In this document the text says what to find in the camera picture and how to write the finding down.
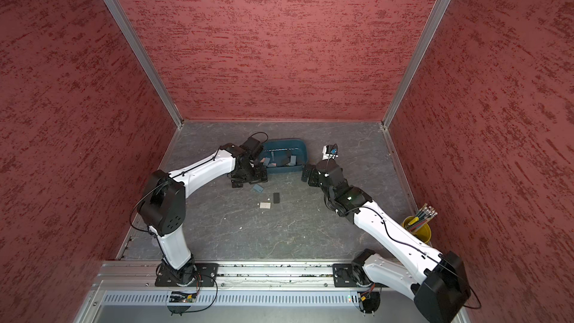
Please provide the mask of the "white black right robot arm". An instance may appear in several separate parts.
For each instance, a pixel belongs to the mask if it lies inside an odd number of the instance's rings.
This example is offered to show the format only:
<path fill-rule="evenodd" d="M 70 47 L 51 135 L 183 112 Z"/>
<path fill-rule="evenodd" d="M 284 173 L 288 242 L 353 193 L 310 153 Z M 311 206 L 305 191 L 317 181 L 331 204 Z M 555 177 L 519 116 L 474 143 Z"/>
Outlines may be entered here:
<path fill-rule="evenodd" d="M 417 239 L 391 219 L 361 188 L 344 178 L 334 159 L 306 164 L 302 181 L 318 187 L 328 209 L 375 238 L 398 259 L 391 263 L 365 251 L 358 273 L 411 299 L 428 322 L 452 322 L 473 291 L 461 257 L 446 254 Z"/>

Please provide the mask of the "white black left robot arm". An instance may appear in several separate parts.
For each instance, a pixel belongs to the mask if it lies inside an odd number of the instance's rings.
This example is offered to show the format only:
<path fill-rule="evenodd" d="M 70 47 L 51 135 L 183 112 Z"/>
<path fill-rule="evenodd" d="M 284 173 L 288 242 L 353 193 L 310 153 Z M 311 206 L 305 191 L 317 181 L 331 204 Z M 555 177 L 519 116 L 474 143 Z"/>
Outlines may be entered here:
<path fill-rule="evenodd" d="M 220 176 L 228 176 L 233 188 L 266 182 L 267 169 L 258 160 L 262 151 L 263 143 L 249 138 L 241 145 L 222 145 L 212 155 L 179 170 L 152 173 L 135 210 L 145 223 L 146 231 L 156 238 L 162 253 L 155 285 L 200 284 L 200 273 L 182 229 L 186 200 Z"/>

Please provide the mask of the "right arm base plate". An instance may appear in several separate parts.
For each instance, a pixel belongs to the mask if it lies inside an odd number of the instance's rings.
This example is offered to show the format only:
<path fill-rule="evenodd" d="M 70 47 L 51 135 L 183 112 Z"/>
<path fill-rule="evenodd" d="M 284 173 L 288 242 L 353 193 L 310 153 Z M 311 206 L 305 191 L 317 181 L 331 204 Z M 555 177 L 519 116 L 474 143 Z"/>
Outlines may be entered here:
<path fill-rule="evenodd" d="M 376 288 L 387 288 L 386 285 L 371 281 L 363 266 L 355 263 L 335 263 L 332 265 L 332 270 L 335 287 L 367 290 L 375 285 Z"/>

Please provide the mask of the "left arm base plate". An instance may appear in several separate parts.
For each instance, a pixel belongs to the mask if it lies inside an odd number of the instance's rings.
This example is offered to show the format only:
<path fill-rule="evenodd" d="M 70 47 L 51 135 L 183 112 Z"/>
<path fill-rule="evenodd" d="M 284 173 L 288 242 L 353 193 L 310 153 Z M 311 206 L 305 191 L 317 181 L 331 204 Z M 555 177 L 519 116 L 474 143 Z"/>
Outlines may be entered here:
<path fill-rule="evenodd" d="M 156 268 L 156 287 L 213 287 L 217 263 L 187 263 L 176 270 L 162 261 Z"/>

